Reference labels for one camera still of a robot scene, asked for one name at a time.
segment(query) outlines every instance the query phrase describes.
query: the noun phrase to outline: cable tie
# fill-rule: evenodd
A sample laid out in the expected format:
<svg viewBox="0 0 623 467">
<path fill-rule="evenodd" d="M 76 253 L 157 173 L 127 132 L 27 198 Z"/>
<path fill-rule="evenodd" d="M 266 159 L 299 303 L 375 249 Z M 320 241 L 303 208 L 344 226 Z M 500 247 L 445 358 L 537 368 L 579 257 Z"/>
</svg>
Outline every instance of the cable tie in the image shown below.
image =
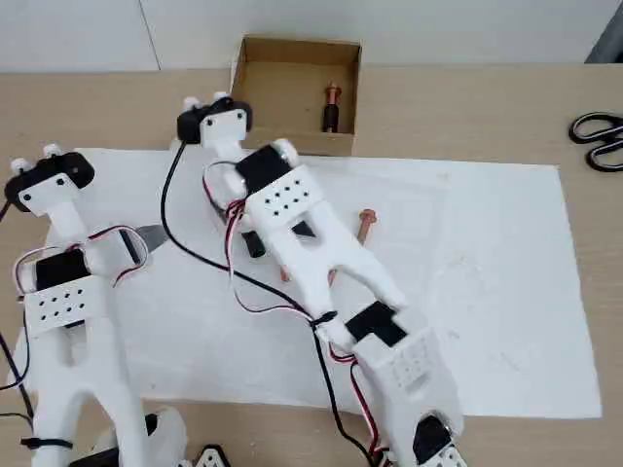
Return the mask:
<svg viewBox="0 0 623 467">
<path fill-rule="evenodd" d="M 22 438 L 19 442 L 22 446 L 26 446 L 30 450 L 36 450 L 43 446 L 58 446 L 59 448 L 73 449 L 74 444 L 69 441 L 61 440 L 58 438 Z"/>
<path fill-rule="evenodd" d="M 320 316 L 318 319 L 314 319 L 313 321 L 310 321 L 310 326 L 312 329 L 316 330 L 318 325 L 323 324 L 323 323 L 328 323 L 333 318 L 335 318 L 337 315 L 338 315 L 338 312 L 336 310 L 327 311 L 326 313 L 322 314 L 322 316 Z"/>
</svg>

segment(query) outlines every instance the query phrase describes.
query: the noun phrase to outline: copper screw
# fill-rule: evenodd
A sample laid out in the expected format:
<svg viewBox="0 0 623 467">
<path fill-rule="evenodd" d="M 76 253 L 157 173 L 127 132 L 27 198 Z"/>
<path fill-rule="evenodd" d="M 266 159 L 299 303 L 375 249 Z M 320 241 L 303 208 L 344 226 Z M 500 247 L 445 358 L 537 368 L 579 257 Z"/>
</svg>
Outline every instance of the copper screw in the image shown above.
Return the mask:
<svg viewBox="0 0 623 467">
<path fill-rule="evenodd" d="M 338 105 L 338 99 L 340 98 L 340 94 L 342 93 L 342 89 L 335 84 L 334 81 L 329 83 L 329 86 L 326 90 L 324 90 L 327 96 L 327 106 L 329 105 Z M 333 133 L 333 128 L 327 128 L 327 133 Z"/>
<path fill-rule="evenodd" d="M 377 213 L 374 209 L 364 209 L 359 213 L 359 219 L 361 219 L 361 224 L 359 224 L 359 231 L 357 231 L 357 241 L 359 241 L 361 245 L 364 245 L 368 232 L 370 231 L 370 226 L 378 221 Z M 335 274 L 337 273 L 335 269 L 329 271 L 329 286 L 333 285 Z"/>
<path fill-rule="evenodd" d="M 361 225 L 359 226 L 359 232 L 357 232 L 357 240 L 362 245 L 366 241 L 370 226 L 377 222 L 377 213 L 374 209 L 364 209 L 359 213 L 359 219 L 361 219 Z"/>
<path fill-rule="evenodd" d="M 288 275 L 288 273 L 285 271 L 284 268 L 279 267 L 279 274 L 281 275 L 281 282 L 289 282 L 290 281 L 290 276 Z"/>
</svg>

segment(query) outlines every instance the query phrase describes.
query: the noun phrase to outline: white wall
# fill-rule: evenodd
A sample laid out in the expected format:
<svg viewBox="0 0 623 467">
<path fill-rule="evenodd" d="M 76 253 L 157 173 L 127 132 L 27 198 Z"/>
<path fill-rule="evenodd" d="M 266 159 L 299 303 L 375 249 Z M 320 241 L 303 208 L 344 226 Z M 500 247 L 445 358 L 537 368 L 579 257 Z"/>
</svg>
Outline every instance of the white wall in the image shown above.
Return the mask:
<svg viewBox="0 0 623 467">
<path fill-rule="evenodd" d="M 0 0 L 0 71 L 157 69 L 136 0 Z"/>
<path fill-rule="evenodd" d="M 370 63 L 582 62 L 619 2 L 142 0 L 146 24 L 139 0 L 0 0 L 0 71 L 222 67 L 244 33 L 361 41 Z"/>
</svg>

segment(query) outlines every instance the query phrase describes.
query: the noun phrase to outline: white plastic bracket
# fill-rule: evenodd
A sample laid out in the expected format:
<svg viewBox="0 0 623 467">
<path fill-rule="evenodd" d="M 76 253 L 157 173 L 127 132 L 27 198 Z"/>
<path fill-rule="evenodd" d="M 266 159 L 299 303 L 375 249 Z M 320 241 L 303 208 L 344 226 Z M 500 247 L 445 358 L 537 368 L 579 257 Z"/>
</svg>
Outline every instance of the white plastic bracket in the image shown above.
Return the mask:
<svg viewBox="0 0 623 467">
<path fill-rule="evenodd" d="M 405 296 L 381 263 L 342 224 L 304 165 L 248 197 L 245 213 L 267 248 L 300 287 L 305 308 L 314 318 L 335 310 L 327 279 L 335 268 L 362 282 L 393 309 L 406 306 Z M 292 232 L 291 228 L 303 220 L 315 234 L 311 244 L 303 244 Z M 344 350 L 353 344 L 341 319 L 332 319 L 319 329 L 324 339 Z"/>
<path fill-rule="evenodd" d="M 450 445 L 433 455 L 423 464 L 424 467 L 467 467 L 458 449 Z"/>
<path fill-rule="evenodd" d="M 26 294 L 26 322 L 32 338 L 76 321 L 105 317 L 110 282 L 90 275 L 56 287 Z"/>
<path fill-rule="evenodd" d="M 230 467 L 229 464 L 221 457 L 218 449 L 207 447 L 203 450 L 202 455 L 195 463 L 195 467 Z"/>
<path fill-rule="evenodd" d="M 74 200 L 80 189 L 65 173 L 59 173 L 43 182 L 19 192 L 19 200 L 37 217 L 50 216 L 56 231 L 62 237 L 85 236 L 87 229 Z"/>
</svg>

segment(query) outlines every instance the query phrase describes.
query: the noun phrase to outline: white wheel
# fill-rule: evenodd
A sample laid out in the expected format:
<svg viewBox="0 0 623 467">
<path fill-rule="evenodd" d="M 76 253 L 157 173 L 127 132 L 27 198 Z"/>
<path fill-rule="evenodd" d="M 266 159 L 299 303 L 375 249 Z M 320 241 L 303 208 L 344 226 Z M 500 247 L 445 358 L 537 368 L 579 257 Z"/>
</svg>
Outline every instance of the white wheel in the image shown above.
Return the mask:
<svg viewBox="0 0 623 467">
<path fill-rule="evenodd" d="M 11 171 L 14 175 L 20 175 L 23 172 L 30 170 L 34 165 L 26 159 L 19 158 L 11 161 Z"/>
<path fill-rule="evenodd" d="M 200 107 L 201 103 L 199 102 L 199 100 L 196 97 L 186 97 L 184 99 L 184 105 L 182 107 L 183 112 L 188 112 L 191 109 L 195 109 L 197 107 Z"/>
<path fill-rule="evenodd" d="M 219 90 L 217 92 L 214 93 L 214 100 L 212 100 L 212 102 L 216 102 L 217 100 L 222 99 L 223 97 L 229 97 L 230 95 L 227 92 L 224 92 L 222 90 Z"/>
<path fill-rule="evenodd" d="M 53 158 L 62 155 L 62 151 L 57 144 L 49 144 L 43 148 L 43 155 L 46 158 Z"/>
<path fill-rule="evenodd" d="M 281 138 L 275 140 L 271 143 L 271 146 L 276 149 L 276 151 L 290 164 L 291 167 L 296 167 L 299 164 L 299 153 L 287 139 Z"/>
</svg>

